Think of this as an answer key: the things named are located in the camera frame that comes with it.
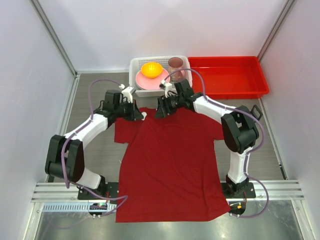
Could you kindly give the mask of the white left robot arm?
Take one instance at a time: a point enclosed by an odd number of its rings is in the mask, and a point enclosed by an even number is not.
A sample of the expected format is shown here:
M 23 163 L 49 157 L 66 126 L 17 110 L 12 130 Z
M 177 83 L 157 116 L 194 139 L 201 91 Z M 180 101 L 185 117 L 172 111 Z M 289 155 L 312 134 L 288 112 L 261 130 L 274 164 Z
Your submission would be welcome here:
M 85 189 L 93 198 L 107 196 L 107 184 L 103 176 L 85 167 L 85 147 L 100 133 L 106 131 L 117 119 L 143 120 L 133 99 L 134 88 L 122 91 L 107 90 L 101 108 L 97 108 L 84 123 L 65 135 L 54 135 L 49 142 L 45 173 L 66 180 Z

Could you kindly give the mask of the round colourful brooch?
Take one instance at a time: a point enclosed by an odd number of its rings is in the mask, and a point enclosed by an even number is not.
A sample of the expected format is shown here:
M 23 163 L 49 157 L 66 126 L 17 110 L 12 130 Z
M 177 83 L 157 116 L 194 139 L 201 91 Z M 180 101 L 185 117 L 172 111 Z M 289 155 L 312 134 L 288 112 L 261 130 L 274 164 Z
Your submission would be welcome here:
M 141 114 L 142 114 L 142 116 L 143 116 L 143 119 L 145 119 L 146 116 L 147 116 L 147 113 L 146 113 L 146 112 L 142 112 Z

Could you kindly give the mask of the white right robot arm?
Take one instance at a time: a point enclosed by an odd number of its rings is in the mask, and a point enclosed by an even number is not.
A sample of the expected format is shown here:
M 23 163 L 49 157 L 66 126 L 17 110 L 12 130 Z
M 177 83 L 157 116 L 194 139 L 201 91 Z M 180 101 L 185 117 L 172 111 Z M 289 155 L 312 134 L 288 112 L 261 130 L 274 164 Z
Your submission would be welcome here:
M 224 193 L 233 198 L 243 196 L 249 185 L 249 158 L 259 138 L 259 131 L 248 108 L 231 107 L 201 92 L 194 93 L 186 79 L 175 84 L 162 80 L 159 87 L 164 90 L 164 95 L 157 100 L 156 118 L 165 118 L 177 109 L 185 108 L 221 124 L 225 145 L 230 150 L 230 167 L 223 186 Z

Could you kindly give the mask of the red t-shirt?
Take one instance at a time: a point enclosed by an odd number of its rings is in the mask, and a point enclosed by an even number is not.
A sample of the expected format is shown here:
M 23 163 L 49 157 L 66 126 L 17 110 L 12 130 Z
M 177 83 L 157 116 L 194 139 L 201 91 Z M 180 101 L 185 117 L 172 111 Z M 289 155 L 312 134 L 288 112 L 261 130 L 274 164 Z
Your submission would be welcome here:
M 202 222 L 227 213 L 214 146 L 221 124 L 184 108 L 165 118 L 143 111 L 144 120 L 115 122 L 115 142 L 127 145 L 119 193 L 128 197 L 116 221 Z

